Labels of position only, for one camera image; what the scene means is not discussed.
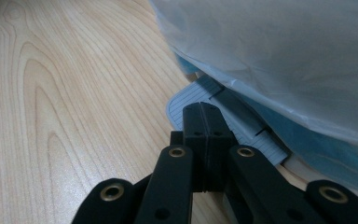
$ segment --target light wood tabletop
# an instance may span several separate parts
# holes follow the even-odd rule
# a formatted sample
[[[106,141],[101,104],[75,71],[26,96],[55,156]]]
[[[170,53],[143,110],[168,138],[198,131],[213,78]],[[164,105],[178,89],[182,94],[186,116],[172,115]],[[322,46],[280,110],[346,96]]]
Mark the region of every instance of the light wood tabletop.
[[[187,84],[147,0],[0,1],[0,223],[70,223],[99,182],[149,175]],[[193,223],[228,223],[219,198]]]

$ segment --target white plastic bag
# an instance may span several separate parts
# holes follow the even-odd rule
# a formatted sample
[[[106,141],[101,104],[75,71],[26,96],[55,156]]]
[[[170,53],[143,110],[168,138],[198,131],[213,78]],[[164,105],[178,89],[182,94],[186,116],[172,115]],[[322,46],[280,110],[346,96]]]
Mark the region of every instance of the white plastic bag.
[[[358,187],[358,1],[150,1],[176,54],[267,121],[305,130],[271,124],[306,162]],[[323,148],[293,145],[303,140]]]

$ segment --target wooden surface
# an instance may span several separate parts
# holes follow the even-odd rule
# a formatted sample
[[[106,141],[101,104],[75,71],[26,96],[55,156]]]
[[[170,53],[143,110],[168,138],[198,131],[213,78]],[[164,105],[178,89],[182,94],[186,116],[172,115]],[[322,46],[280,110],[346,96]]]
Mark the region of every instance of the wooden surface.
[[[100,181],[135,183],[188,82],[146,0],[0,1],[0,223],[69,223]],[[193,223],[225,223],[197,195]]]

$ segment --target black metal arm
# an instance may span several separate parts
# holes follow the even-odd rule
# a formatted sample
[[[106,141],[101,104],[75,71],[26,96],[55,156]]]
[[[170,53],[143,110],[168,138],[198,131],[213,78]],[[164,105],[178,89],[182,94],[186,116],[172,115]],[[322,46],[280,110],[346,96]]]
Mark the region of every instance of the black metal arm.
[[[190,223],[192,193],[202,191],[225,193],[233,223],[358,223],[356,195],[327,180],[296,189],[205,103],[185,107],[184,130],[172,132],[152,175],[100,183],[73,223]]]

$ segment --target round hole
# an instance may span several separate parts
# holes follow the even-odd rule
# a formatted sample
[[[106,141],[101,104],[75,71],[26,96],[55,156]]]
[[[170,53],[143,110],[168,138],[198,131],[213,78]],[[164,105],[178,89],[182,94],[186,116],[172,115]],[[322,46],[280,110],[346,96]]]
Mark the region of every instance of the round hole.
[[[291,219],[295,221],[302,221],[304,220],[304,216],[302,213],[298,212],[296,209],[287,209],[286,211],[287,216],[289,216]]]
[[[114,200],[119,199],[124,194],[124,187],[119,184],[115,183],[112,185],[107,186],[101,191],[101,199],[106,202],[112,202]]]
[[[253,157],[255,155],[255,153],[250,148],[247,147],[238,148],[237,152],[242,157]]]
[[[186,152],[182,148],[179,148],[179,147],[171,149],[169,153],[170,153],[170,156],[172,156],[172,157],[183,157],[186,154]]]
[[[166,208],[159,208],[156,210],[155,217],[159,220],[165,220],[170,217],[170,211],[168,211]]]
[[[325,199],[333,203],[348,202],[348,196],[344,194],[341,190],[336,188],[322,186],[319,188],[319,193],[322,194],[322,196],[324,196]]]

